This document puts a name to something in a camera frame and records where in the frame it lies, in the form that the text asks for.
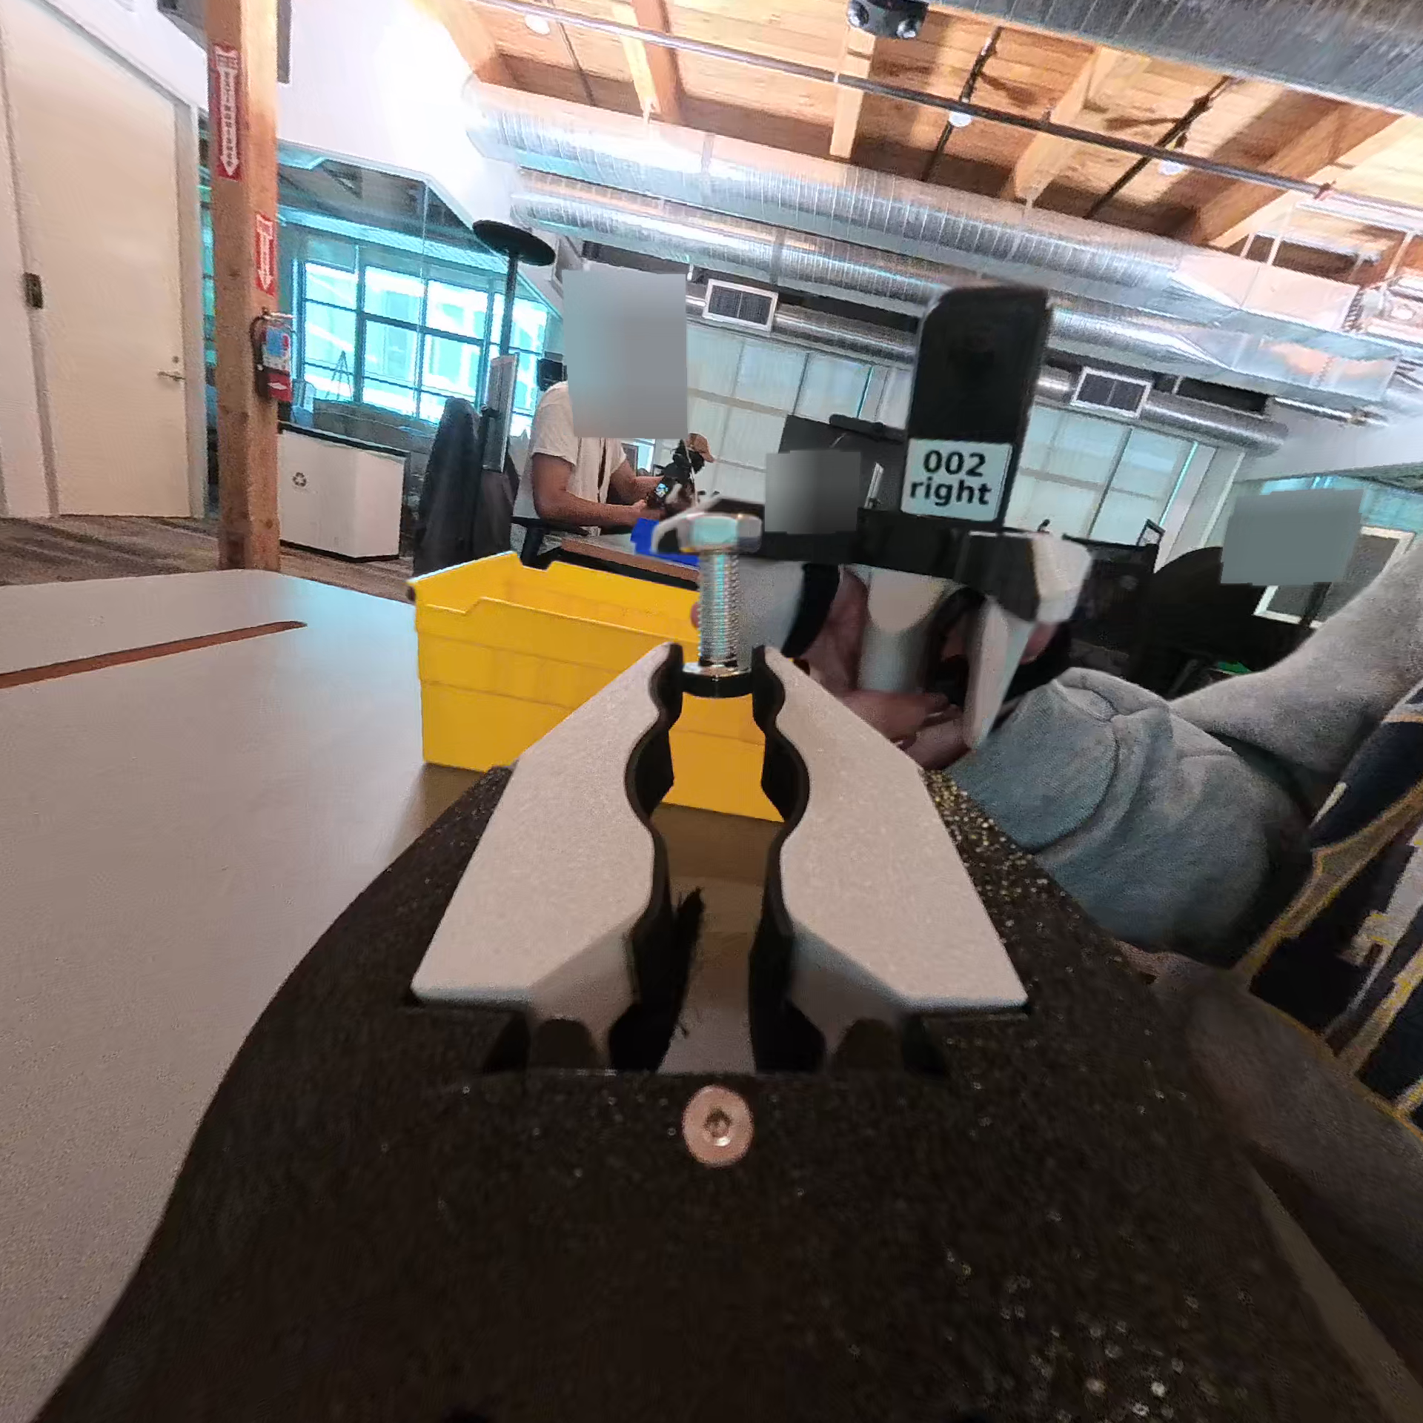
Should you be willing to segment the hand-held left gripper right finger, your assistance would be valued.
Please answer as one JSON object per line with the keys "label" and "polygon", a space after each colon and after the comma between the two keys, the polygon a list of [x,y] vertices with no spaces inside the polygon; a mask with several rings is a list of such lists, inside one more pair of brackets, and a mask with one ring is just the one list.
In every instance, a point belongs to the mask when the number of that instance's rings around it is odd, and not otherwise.
{"label": "hand-held left gripper right finger", "polygon": [[1027,991],[918,766],[775,649],[759,649],[762,785],[789,769],[778,905],[806,1016],[1001,1014]]}

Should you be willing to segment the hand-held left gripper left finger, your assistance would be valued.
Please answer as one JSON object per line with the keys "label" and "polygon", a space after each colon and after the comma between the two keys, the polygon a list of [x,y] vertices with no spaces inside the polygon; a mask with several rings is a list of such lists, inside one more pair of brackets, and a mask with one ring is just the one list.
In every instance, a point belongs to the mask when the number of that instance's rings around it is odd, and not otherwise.
{"label": "hand-held left gripper left finger", "polygon": [[682,649],[657,644],[516,757],[413,974],[418,1004],[616,1021],[643,997],[633,934],[666,899],[651,817],[680,712]]}

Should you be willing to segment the silver hex bolt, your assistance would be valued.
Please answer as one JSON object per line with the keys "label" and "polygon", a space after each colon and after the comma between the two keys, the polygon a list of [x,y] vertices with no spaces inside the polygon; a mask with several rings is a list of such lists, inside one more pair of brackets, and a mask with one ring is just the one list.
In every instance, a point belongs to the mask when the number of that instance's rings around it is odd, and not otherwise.
{"label": "silver hex bolt", "polygon": [[738,662],[738,556],[753,553],[762,520],[753,514],[688,509],[666,522],[680,552],[698,561],[698,662]]}

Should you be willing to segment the person's right forearm grey sleeve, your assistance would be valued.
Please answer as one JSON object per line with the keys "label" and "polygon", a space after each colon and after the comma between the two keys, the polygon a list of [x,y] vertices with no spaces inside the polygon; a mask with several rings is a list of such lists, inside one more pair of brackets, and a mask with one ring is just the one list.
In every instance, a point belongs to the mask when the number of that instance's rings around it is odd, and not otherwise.
{"label": "person's right forearm grey sleeve", "polygon": [[1068,669],[947,777],[1104,932],[1226,962],[1299,886],[1327,794],[1419,681],[1415,546],[1259,673],[1164,701]]}

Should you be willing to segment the person's right hand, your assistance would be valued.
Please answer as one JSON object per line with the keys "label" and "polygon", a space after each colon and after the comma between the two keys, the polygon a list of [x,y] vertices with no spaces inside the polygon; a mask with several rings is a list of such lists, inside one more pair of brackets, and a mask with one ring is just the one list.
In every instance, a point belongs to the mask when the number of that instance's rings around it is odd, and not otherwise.
{"label": "person's right hand", "polygon": [[869,691],[861,687],[861,647],[869,627],[869,591],[843,572],[837,596],[818,637],[801,663],[807,675],[840,698],[882,737],[926,771],[944,771],[970,755],[960,728],[970,626],[975,614],[971,596],[955,596],[942,609],[937,651],[928,653],[914,691]]}

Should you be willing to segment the black monitor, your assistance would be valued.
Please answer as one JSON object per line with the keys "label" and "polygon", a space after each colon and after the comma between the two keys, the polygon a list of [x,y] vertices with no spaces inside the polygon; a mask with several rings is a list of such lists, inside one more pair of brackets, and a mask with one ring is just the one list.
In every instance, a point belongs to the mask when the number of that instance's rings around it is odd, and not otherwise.
{"label": "black monitor", "polygon": [[840,414],[822,422],[799,416],[784,417],[778,454],[827,449],[859,454],[863,507],[898,507],[908,452],[904,431]]}

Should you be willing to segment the yellow plastic bin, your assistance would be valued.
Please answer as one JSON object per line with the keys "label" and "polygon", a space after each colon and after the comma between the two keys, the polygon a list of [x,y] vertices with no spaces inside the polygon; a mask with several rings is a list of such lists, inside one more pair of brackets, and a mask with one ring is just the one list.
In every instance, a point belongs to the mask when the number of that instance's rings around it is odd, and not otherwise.
{"label": "yellow plastic bin", "polygon": [[563,719],[604,701],[593,752],[658,738],[670,771],[666,800],[680,807],[778,823],[762,789],[766,741],[748,697],[677,694],[680,713],[660,732],[652,681],[667,647],[697,662],[688,569],[639,578],[620,565],[554,561],[528,567],[496,553],[410,581],[422,691],[422,754],[435,766],[487,772],[514,763]]}

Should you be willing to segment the dark jacket on chair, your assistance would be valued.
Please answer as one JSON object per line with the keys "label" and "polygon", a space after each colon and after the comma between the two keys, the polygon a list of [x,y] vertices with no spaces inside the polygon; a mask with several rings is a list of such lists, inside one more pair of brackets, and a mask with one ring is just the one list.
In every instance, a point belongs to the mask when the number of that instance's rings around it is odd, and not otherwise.
{"label": "dark jacket on chair", "polygon": [[505,553],[516,489],[502,417],[444,401],[413,522],[413,575]]}

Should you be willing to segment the black floor lamp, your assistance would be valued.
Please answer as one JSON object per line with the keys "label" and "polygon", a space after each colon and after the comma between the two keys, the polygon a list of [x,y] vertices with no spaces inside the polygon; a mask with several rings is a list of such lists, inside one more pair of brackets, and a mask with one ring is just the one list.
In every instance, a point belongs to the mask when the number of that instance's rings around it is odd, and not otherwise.
{"label": "black floor lamp", "polygon": [[514,352],[511,343],[511,323],[514,323],[514,301],[518,293],[521,267],[549,269],[554,267],[555,252],[542,238],[499,221],[474,221],[471,234],[489,252],[505,259],[505,280],[502,293],[502,330],[499,330],[499,352],[489,361],[489,392],[485,408],[498,410],[502,416],[511,414],[518,362],[521,358]]}

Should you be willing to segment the person's navy patterned top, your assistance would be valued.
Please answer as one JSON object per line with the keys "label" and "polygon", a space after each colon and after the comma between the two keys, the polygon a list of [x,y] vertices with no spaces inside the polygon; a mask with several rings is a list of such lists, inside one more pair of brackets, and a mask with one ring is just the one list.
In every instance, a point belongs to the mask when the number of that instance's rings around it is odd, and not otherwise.
{"label": "person's navy patterned top", "polygon": [[1420,1135],[1420,687],[1340,772],[1308,845],[1305,879],[1236,969]]}

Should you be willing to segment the white door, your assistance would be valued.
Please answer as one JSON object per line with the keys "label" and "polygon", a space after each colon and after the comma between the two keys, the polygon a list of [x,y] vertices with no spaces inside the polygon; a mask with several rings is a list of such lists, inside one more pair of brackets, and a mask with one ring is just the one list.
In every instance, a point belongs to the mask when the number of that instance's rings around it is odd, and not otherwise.
{"label": "white door", "polygon": [[2,4],[11,519],[201,505],[195,121],[56,4]]}

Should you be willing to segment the white duct vent grille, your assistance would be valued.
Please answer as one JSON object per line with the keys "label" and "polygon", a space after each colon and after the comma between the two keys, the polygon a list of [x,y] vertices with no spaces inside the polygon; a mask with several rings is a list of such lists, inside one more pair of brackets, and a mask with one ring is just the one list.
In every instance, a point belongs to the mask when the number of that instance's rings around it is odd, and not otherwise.
{"label": "white duct vent grille", "polygon": [[1148,378],[1085,365],[1068,392],[1068,408],[1114,420],[1137,420],[1154,392]]}
{"label": "white duct vent grille", "polygon": [[700,319],[711,326],[726,326],[747,331],[768,334],[775,330],[778,293],[729,280],[708,280],[700,298]]}

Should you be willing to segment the silver ceiling air duct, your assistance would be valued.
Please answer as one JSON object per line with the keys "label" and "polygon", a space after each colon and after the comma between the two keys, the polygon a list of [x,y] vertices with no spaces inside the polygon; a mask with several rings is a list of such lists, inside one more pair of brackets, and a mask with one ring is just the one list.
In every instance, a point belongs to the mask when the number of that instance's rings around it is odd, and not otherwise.
{"label": "silver ceiling air duct", "polygon": [[477,77],[471,147],[510,210],[575,240],[778,290],[914,309],[973,280],[1045,287],[1057,345],[1338,414],[1420,416],[1420,290],[1355,286]]}

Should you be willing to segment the wooden post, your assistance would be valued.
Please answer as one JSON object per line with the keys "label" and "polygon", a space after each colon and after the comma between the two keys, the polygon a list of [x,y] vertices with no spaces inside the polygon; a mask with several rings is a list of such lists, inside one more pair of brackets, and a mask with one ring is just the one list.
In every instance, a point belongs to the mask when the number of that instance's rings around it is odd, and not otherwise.
{"label": "wooden post", "polygon": [[206,1],[204,30],[207,48],[234,47],[243,62],[242,181],[210,165],[221,567],[276,572],[279,416],[254,387],[250,343],[254,317],[279,306],[254,281],[254,211],[276,217],[276,4]]}

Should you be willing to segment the long red post sign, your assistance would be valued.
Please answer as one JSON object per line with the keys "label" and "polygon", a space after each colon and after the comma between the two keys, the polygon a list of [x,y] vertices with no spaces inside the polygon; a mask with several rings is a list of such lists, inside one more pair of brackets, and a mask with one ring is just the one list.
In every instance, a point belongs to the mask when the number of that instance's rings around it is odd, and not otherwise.
{"label": "long red post sign", "polygon": [[242,98],[243,62],[234,47],[211,42],[207,48],[210,75],[210,165],[224,181],[240,183],[242,158]]}

